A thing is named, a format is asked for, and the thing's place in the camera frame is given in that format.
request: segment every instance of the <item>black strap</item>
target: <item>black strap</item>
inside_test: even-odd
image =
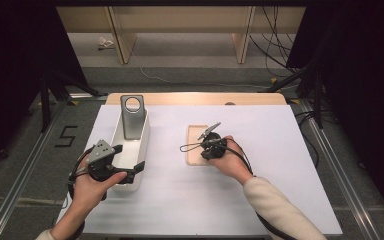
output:
[[[83,230],[85,229],[85,221],[83,221],[82,225],[80,225],[79,228],[77,228],[76,232],[73,233],[70,237],[67,238],[67,240],[76,240],[82,235]]]
[[[89,153],[92,152],[95,145],[93,145],[91,148],[87,149],[80,157],[77,159],[76,164],[74,164],[73,170],[71,171],[70,175],[68,176],[67,180],[67,186],[68,186],[68,193],[70,194],[71,199],[74,197],[74,183],[76,183],[76,172],[79,168],[80,163],[82,162],[82,159]]]
[[[264,227],[266,227],[267,230],[269,230],[274,235],[276,235],[282,239],[285,239],[285,240],[296,240],[296,238],[293,238],[293,237],[289,236],[288,234],[280,231],[279,229],[273,227],[269,222],[267,222],[266,219],[261,217],[258,213],[257,213],[257,216],[258,216],[258,219],[260,219],[261,223],[263,223]]]

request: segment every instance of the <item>white tabletop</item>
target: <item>white tabletop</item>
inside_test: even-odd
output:
[[[233,135],[254,174],[279,188],[326,235],[342,234],[289,106],[146,106],[151,134],[141,186],[108,191],[84,233],[118,236],[267,235],[242,186],[212,166],[189,166],[179,147],[189,125]],[[104,105],[86,148],[111,142],[121,108]]]

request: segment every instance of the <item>white box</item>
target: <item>white box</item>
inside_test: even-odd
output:
[[[123,145],[123,151],[114,156],[113,166],[116,168],[133,169],[134,166],[142,161],[145,161],[146,149],[150,134],[148,111],[145,110],[145,122],[142,128],[142,134],[139,140],[126,140],[124,138],[123,118],[118,118],[117,126],[112,137],[111,146]],[[132,184],[116,184],[112,188],[116,191],[136,191],[140,186],[140,180],[145,169],[136,174]]]

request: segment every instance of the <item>metal bracket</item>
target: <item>metal bracket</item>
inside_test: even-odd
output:
[[[86,162],[91,164],[102,158],[108,157],[109,155],[114,154],[114,149],[104,140],[99,140],[98,143],[94,146],[92,152],[89,154]]]
[[[139,103],[137,109],[127,107],[129,99],[136,99]],[[142,129],[145,123],[146,110],[142,95],[125,95],[121,96],[121,116],[123,121],[124,139],[140,140]]]

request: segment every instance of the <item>sleeve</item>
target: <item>sleeve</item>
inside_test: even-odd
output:
[[[243,190],[248,202],[261,216],[260,220],[270,225],[268,228],[265,224],[273,239],[282,239],[278,236],[280,234],[277,234],[279,231],[291,239],[326,239],[316,226],[266,179],[253,177],[244,184]]]
[[[51,235],[51,229],[43,231],[36,240],[55,240],[55,238]]]

